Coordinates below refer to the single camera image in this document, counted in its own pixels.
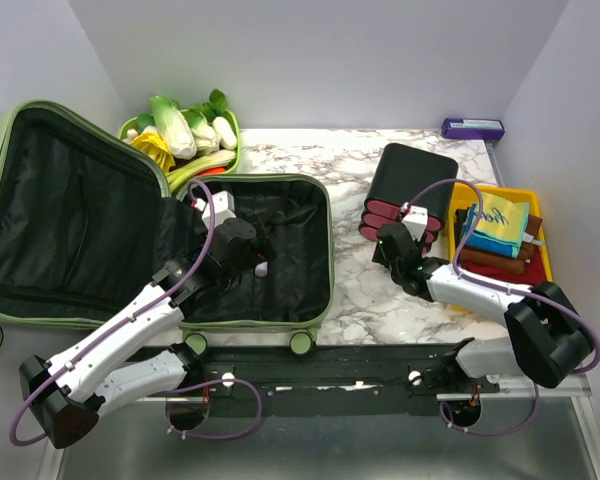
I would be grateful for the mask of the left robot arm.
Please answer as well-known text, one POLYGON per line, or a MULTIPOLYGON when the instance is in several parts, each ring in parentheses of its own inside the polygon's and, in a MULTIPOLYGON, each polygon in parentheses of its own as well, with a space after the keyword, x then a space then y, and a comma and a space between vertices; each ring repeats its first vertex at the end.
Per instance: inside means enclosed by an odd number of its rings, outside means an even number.
POLYGON ((27 358, 19 367, 23 408, 42 427, 41 436, 63 449, 137 398, 171 389, 194 393, 202 380, 200 360, 184 343, 131 366, 125 362, 273 256, 258 215, 228 218, 209 231, 196 260, 167 261, 129 305, 82 341, 49 359, 27 358))

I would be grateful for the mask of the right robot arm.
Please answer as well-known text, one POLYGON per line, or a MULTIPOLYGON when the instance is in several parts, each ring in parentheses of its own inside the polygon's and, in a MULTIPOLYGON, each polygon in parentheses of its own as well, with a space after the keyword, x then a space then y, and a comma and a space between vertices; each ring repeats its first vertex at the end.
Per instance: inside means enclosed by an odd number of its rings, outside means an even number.
POLYGON ((488 375, 524 375, 539 386, 555 388, 588 357, 599 358, 599 341, 553 282, 510 284, 425 257, 400 223, 378 230, 373 261, 387 268, 407 294, 460 306, 506 329, 505 337, 464 340, 446 355, 440 379, 451 391, 463 391, 488 375))

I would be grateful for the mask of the black case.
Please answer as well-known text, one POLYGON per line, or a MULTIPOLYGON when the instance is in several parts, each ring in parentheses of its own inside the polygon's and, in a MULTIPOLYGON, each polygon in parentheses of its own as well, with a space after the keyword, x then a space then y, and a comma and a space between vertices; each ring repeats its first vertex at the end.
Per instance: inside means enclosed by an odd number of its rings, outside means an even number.
MULTIPOLYGON (((405 202, 431 184, 455 178, 458 171, 459 165, 452 158, 399 143, 388 144, 381 154, 363 203, 359 233, 374 241, 381 226, 399 220, 400 208, 405 202)), ((430 251, 445 227, 453 189, 451 184, 437 187, 416 202, 428 213, 421 240, 425 253, 430 251)))

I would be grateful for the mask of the green hard-shell suitcase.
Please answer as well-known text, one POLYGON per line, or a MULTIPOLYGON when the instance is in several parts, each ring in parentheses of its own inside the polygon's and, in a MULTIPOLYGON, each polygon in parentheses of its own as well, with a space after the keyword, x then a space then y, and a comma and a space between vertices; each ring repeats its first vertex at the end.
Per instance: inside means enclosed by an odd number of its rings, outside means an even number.
MULTIPOLYGON (((334 290, 331 206, 316 179, 207 177, 267 240, 265 276, 240 274, 198 305, 186 332, 315 330, 334 290)), ((63 105, 27 101, 0 115, 0 322, 93 330, 166 262, 194 258, 206 229, 146 155, 63 105)))

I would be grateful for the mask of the yellow blue towel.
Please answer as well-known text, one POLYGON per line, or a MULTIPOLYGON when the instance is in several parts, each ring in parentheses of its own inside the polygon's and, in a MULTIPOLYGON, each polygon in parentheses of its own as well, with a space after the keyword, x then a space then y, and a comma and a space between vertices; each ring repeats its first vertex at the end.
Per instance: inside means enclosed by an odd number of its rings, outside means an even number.
POLYGON ((473 249, 516 258, 529 221, 530 204, 511 202, 498 195, 482 193, 483 210, 466 245, 473 249))

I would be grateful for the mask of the white lilac bottle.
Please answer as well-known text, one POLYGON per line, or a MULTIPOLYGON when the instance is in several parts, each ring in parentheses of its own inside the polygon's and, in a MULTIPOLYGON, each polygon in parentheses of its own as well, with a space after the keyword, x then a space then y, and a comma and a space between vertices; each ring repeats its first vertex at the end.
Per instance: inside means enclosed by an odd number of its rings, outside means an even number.
POLYGON ((268 263, 267 262, 261 262, 258 265, 256 265, 255 268, 254 268, 254 274, 258 278, 264 278, 264 277, 266 277, 267 274, 268 274, 268 263))

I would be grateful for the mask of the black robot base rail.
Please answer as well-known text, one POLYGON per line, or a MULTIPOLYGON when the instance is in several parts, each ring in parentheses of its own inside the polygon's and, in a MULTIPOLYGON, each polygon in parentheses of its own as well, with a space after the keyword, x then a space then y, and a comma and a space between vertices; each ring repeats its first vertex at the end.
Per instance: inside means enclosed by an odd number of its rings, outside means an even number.
POLYGON ((407 414, 434 416, 441 398, 466 401, 496 393, 485 378, 449 369, 453 344, 316 346, 305 356, 288 347, 210 347, 201 357, 202 379, 225 373, 247 381, 210 388, 213 417, 327 417, 407 414))

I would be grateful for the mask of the dark red cloth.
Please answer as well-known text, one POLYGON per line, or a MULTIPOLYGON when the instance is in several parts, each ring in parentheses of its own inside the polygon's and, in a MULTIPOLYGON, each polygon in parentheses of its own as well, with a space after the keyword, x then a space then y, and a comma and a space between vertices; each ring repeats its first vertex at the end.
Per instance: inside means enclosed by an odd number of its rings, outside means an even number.
POLYGON ((544 272, 541 272, 539 268, 532 268, 530 273, 525 272, 522 275, 514 275, 502 270, 484 267, 481 265, 469 265, 469 268, 465 268, 462 264, 461 266, 471 273, 502 282, 538 286, 547 281, 544 272))

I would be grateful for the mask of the brown microfibre cloth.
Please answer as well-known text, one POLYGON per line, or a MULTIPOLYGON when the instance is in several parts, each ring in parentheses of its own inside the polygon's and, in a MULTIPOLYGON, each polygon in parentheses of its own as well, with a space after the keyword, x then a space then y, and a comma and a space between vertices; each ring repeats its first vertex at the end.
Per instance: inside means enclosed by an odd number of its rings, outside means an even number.
POLYGON ((495 268, 514 275, 530 273, 532 268, 544 271, 540 249, 537 245, 523 241, 516 257, 499 255, 497 253, 465 246, 460 253, 460 263, 469 268, 469 265, 481 265, 495 268))

